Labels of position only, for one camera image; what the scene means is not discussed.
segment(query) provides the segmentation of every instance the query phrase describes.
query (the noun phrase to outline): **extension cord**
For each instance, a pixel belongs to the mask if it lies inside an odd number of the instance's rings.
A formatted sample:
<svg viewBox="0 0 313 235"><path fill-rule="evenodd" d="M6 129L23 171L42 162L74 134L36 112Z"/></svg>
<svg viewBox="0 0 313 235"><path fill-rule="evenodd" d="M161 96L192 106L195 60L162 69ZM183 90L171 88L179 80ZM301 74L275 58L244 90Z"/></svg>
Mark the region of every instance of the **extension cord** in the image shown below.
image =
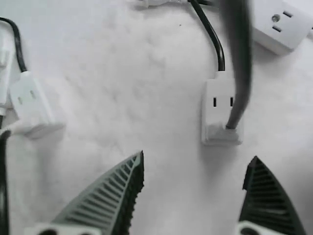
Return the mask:
<svg viewBox="0 0 313 235"><path fill-rule="evenodd" d="M235 130L226 129L235 102L235 81L225 71L206 82L202 98L201 140L205 145L239 145L243 142L244 121Z"/></svg>
<svg viewBox="0 0 313 235"><path fill-rule="evenodd" d="M26 71L10 87L10 98L19 120L6 129L39 138L65 127L66 122L57 97L47 96L39 81Z"/></svg>
<svg viewBox="0 0 313 235"><path fill-rule="evenodd" d="M252 0L253 37L283 55L295 50L313 28L313 18L282 0Z"/></svg>

